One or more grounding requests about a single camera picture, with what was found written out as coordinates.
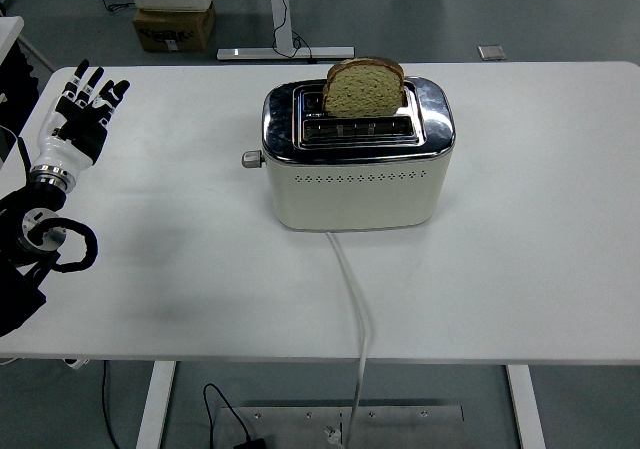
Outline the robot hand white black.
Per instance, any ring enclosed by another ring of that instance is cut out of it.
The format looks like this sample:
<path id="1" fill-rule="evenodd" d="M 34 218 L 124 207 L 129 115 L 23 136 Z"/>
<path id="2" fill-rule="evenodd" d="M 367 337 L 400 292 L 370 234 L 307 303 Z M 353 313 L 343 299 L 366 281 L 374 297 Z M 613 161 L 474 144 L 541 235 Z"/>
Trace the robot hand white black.
<path id="1" fill-rule="evenodd" d="M 38 135 L 39 155 L 30 168 L 32 176 L 60 178 L 71 186 L 97 162 L 108 124 L 130 82 L 102 82 L 102 67 L 91 75 L 86 74 L 88 69 L 89 61 L 83 60 L 52 103 Z"/>

